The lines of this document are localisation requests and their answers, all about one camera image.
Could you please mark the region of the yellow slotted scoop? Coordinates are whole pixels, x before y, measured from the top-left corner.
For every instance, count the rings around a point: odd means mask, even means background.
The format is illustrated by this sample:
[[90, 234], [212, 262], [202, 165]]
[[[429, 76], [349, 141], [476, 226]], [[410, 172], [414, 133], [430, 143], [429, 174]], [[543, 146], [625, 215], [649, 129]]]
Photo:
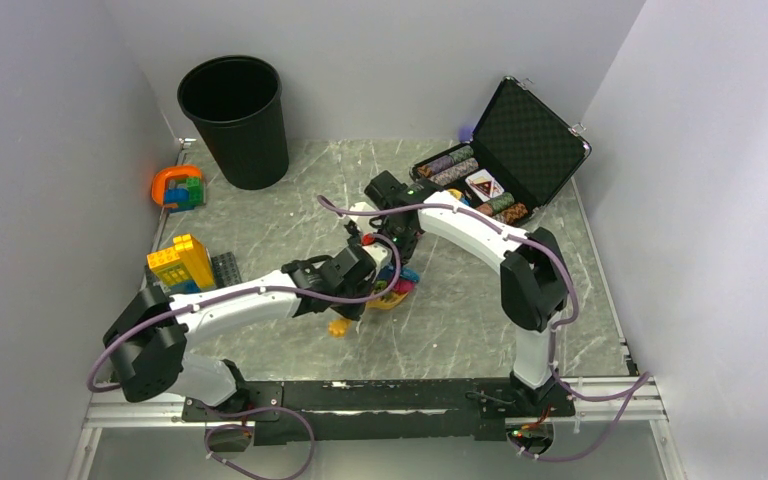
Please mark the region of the yellow slotted scoop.
[[364, 309], [354, 318], [340, 316], [337, 319], [332, 320], [328, 325], [328, 334], [335, 338], [344, 337], [352, 326], [360, 321], [366, 310], [392, 310], [400, 305], [407, 296], [408, 293], [388, 293], [382, 297], [367, 302], [364, 305]]

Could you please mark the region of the blue hand brush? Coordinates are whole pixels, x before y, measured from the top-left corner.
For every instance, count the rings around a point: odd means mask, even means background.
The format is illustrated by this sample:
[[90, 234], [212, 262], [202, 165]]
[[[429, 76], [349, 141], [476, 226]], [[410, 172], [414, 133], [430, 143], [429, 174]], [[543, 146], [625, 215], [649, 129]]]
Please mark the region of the blue hand brush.
[[[389, 283], [394, 276], [395, 276], [395, 267], [392, 265], [388, 265], [379, 271], [376, 280], [385, 281], [386, 283]], [[414, 270], [411, 270], [410, 268], [407, 268], [405, 266], [401, 267], [399, 278], [414, 284], [418, 284], [420, 282], [420, 275]]]

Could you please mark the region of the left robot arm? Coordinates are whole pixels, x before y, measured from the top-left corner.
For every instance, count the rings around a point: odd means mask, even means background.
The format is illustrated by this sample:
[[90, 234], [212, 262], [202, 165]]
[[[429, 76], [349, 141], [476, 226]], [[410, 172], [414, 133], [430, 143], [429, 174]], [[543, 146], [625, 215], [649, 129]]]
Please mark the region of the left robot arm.
[[349, 245], [336, 256], [296, 260], [258, 279], [209, 292], [167, 295], [140, 290], [103, 337], [125, 399], [139, 403], [175, 393], [207, 404], [224, 420], [247, 406], [245, 381], [228, 360], [191, 347], [233, 328], [347, 308], [358, 316], [379, 271], [392, 259], [380, 243]]

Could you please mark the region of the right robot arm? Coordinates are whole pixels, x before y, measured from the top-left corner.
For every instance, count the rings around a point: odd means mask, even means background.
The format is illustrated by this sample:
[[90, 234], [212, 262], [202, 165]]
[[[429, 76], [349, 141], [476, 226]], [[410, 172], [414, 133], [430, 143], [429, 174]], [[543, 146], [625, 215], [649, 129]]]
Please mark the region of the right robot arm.
[[428, 181], [408, 185], [385, 171], [364, 188], [380, 212], [377, 231], [396, 245], [400, 259], [411, 259], [420, 237], [431, 233], [478, 258], [499, 275], [501, 305], [516, 326], [511, 399], [522, 414], [546, 407], [555, 381], [549, 354], [550, 321], [566, 306], [565, 264], [555, 237], [541, 229], [535, 240], [464, 204]]

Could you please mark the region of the pink paper scrap by scoop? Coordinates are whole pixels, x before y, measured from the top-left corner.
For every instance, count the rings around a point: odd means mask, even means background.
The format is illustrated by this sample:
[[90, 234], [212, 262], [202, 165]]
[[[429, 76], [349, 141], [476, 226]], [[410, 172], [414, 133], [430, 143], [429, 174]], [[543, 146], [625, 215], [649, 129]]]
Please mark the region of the pink paper scrap by scoop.
[[415, 282], [409, 281], [404, 278], [400, 278], [396, 282], [391, 292], [395, 295], [407, 295], [414, 290], [415, 286], [416, 286]]

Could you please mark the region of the playing card deck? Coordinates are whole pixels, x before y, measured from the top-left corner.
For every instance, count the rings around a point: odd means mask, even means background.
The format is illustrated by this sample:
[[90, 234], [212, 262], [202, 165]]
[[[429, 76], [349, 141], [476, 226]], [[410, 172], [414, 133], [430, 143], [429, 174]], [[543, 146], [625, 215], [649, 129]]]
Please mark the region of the playing card deck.
[[504, 187], [487, 169], [477, 170], [466, 176], [465, 183], [481, 202], [505, 193]]

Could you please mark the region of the black perforated plate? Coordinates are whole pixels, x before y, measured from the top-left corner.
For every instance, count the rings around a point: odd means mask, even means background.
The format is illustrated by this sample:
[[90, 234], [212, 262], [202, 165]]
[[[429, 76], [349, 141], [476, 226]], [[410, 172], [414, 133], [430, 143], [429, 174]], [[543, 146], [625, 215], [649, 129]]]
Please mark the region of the black perforated plate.
[[[243, 282], [236, 257], [232, 252], [212, 256], [210, 261], [216, 289], [222, 289]], [[189, 294], [200, 292], [200, 289], [192, 280], [185, 281], [174, 287], [169, 287], [164, 284], [147, 265], [144, 266], [144, 279], [147, 285], [157, 286], [166, 294]]]

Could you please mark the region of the black poker chip case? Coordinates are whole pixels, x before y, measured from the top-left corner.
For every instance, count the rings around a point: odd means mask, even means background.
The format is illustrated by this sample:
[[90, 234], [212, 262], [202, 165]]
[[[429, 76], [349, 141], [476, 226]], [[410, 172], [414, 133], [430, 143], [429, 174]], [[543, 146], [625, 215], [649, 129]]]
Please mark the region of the black poker chip case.
[[512, 223], [517, 227], [546, 207], [592, 152], [574, 127], [512, 76], [500, 81], [470, 139], [412, 165], [410, 178], [421, 179], [423, 166], [463, 149], [524, 205], [525, 215]]

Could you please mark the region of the yellow toy block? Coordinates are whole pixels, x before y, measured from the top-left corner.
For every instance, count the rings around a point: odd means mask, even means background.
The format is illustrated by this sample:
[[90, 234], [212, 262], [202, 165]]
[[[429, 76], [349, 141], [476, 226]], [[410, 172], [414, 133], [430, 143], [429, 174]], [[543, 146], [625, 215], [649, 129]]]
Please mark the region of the yellow toy block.
[[173, 239], [173, 245], [146, 256], [149, 270], [174, 293], [197, 293], [217, 287], [206, 247], [192, 234]]

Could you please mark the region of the blue and green toy blocks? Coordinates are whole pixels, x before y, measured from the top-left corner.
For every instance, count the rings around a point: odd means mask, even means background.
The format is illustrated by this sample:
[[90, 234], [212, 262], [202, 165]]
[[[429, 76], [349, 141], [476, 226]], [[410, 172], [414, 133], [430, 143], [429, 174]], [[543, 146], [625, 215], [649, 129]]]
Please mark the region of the blue and green toy blocks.
[[170, 213], [193, 210], [205, 204], [205, 184], [201, 177], [175, 180], [163, 193], [163, 207]]

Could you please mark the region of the black plastic waste bin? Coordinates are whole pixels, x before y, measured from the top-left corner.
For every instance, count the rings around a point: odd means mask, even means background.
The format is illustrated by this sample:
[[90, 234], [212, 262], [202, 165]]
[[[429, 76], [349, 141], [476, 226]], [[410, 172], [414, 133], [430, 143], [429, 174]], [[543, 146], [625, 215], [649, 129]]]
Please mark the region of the black plastic waste bin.
[[203, 62], [180, 81], [177, 101], [232, 186], [262, 190], [289, 169], [282, 83], [264, 60], [244, 55]]

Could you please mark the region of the orange curved toy piece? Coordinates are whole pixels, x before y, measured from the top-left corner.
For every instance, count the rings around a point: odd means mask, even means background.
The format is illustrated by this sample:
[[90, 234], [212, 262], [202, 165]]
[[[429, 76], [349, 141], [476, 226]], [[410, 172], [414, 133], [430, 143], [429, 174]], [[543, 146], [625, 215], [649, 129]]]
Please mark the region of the orange curved toy piece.
[[189, 178], [203, 180], [203, 173], [193, 165], [178, 165], [162, 169], [154, 176], [151, 183], [152, 200], [159, 206], [165, 206], [165, 192], [177, 185], [178, 181], [186, 182]]

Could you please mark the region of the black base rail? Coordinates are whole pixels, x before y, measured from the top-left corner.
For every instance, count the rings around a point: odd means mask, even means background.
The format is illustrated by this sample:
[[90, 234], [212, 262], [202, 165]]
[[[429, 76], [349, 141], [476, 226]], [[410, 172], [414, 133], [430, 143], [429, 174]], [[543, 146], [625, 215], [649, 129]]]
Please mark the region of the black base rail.
[[320, 441], [470, 437], [503, 441], [541, 418], [575, 415], [565, 390], [535, 393], [508, 377], [248, 383], [244, 421], [257, 446]]

